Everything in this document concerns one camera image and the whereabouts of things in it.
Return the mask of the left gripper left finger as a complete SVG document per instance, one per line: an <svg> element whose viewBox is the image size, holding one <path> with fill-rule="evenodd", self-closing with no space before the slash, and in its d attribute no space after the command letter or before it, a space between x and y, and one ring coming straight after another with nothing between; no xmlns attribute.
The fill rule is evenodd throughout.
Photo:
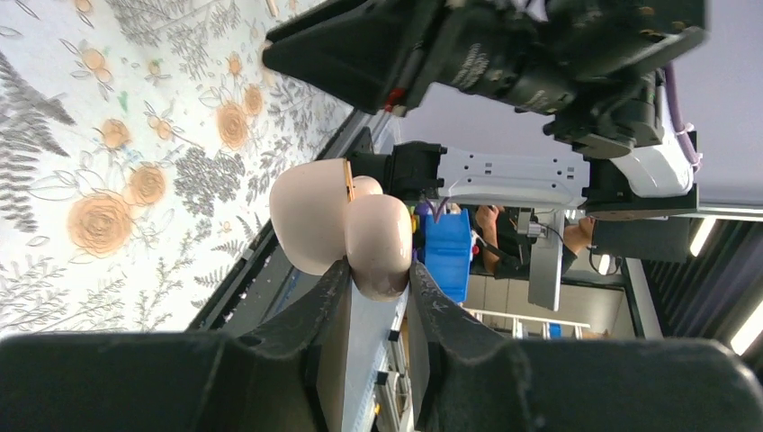
<svg viewBox="0 0 763 432"><path fill-rule="evenodd" d="M250 332L68 333L1 344L4 431L338 431L351 269Z"/></svg>

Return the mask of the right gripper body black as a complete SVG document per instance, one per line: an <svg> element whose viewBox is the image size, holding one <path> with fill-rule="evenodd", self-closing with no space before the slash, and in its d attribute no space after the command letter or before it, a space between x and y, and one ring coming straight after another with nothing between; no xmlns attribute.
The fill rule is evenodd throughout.
<svg viewBox="0 0 763 432"><path fill-rule="evenodd" d="M439 79L473 1L414 1L403 38L403 61L395 69L387 112L404 117L418 108L431 84Z"/></svg>

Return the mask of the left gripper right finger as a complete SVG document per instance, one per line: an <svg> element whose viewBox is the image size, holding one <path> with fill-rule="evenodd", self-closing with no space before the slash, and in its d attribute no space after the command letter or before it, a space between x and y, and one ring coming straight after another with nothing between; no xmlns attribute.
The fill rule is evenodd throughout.
<svg viewBox="0 0 763 432"><path fill-rule="evenodd" d="M759 431L762 388L703 339L513 339L476 320L426 267L409 271L419 431Z"/></svg>

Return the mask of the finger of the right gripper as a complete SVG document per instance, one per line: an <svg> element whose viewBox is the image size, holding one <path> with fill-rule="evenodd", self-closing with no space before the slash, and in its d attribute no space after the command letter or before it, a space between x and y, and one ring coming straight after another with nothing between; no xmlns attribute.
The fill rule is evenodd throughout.
<svg viewBox="0 0 763 432"><path fill-rule="evenodd" d="M442 1L326 1L267 33L264 65L365 113L413 86Z"/></svg>

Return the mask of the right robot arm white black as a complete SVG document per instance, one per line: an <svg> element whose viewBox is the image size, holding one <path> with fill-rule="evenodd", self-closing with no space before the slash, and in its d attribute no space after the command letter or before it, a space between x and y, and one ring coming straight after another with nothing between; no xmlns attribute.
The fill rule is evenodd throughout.
<svg viewBox="0 0 763 432"><path fill-rule="evenodd" d="M365 113L403 117L432 84L548 118L555 152L480 154L422 141L355 153L401 200L580 209L606 221L694 212L696 135L672 62L707 32L703 1L327 1L267 34L267 68Z"/></svg>

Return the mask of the person forearm in background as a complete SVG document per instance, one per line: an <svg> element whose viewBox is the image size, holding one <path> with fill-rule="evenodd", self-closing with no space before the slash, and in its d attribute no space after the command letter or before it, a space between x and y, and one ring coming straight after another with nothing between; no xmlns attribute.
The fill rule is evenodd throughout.
<svg viewBox="0 0 763 432"><path fill-rule="evenodd" d="M472 229L494 249L502 254L494 254L489 247L479 240L479 248L471 262L472 275L490 275L494 279L519 279L529 276L531 251L520 246L521 236L517 236L516 227L510 212L501 206L481 205L470 207ZM561 274L564 275L578 259L579 253L589 248L596 221L584 217L576 222L565 221L562 233Z"/></svg>

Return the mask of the blue plastic box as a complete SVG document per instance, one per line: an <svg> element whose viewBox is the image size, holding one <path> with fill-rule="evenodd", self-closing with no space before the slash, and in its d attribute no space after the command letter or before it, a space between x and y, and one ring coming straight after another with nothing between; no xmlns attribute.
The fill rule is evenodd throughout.
<svg viewBox="0 0 763 432"><path fill-rule="evenodd" d="M467 298L472 261L469 213L447 213L438 222L428 214L423 223L423 263L440 290L456 303Z"/></svg>

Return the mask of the floral patterned table mat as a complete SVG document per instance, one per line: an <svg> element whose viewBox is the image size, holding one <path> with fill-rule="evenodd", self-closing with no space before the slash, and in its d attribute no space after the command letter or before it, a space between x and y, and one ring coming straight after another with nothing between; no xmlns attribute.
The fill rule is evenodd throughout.
<svg viewBox="0 0 763 432"><path fill-rule="evenodd" d="M309 1L1 4L1 333L187 327L349 107L266 69Z"/></svg>

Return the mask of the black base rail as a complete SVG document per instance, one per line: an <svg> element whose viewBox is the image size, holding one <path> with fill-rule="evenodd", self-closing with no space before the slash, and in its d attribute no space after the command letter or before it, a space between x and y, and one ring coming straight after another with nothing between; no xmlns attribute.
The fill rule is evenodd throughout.
<svg viewBox="0 0 763 432"><path fill-rule="evenodd" d="M298 300L317 280L289 262L267 222L187 329L243 335Z"/></svg>

